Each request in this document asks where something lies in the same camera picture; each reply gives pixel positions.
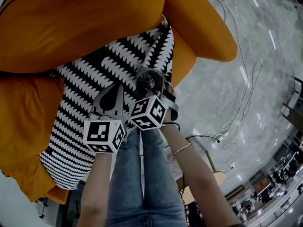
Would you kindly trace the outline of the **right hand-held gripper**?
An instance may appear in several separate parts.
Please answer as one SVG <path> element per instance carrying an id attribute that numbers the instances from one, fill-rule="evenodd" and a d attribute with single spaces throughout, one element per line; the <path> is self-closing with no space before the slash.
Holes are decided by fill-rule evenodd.
<path id="1" fill-rule="evenodd" d="M 154 96 L 145 96 L 150 89 L 149 80 L 145 78 L 137 79 L 137 101 L 130 113 L 130 120 L 142 131 L 160 128 L 168 108 L 171 109 L 171 119 L 175 121 L 178 118 L 178 105 L 166 96 L 162 100 L 159 99 L 162 98 L 163 94 L 163 77 L 154 70 L 150 70 L 149 75 L 155 82 L 151 90 Z"/>

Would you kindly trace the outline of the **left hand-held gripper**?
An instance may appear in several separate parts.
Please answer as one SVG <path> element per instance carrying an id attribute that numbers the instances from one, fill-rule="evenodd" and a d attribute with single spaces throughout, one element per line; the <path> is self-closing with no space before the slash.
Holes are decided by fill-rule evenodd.
<path id="1" fill-rule="evenodd" d="M 90 117 L 84 122 L 83 144 L 95 153 L 117 153 L 126 135 L 123 115 L 124 88 L 113 83 L 94 99 Z"/>

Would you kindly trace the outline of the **person's right hand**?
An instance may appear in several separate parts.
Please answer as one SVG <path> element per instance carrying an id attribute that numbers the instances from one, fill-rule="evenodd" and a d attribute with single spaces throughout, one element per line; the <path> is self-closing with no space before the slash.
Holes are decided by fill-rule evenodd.
<path id="1" fill-rule="evenodd" d="M 164 122 L 173 122 L 178 118 L 179 106 L 176 104 L 176 95 L 174 88 L 165 83 L 162 95 L 162 102 L 167 107 Z"/>

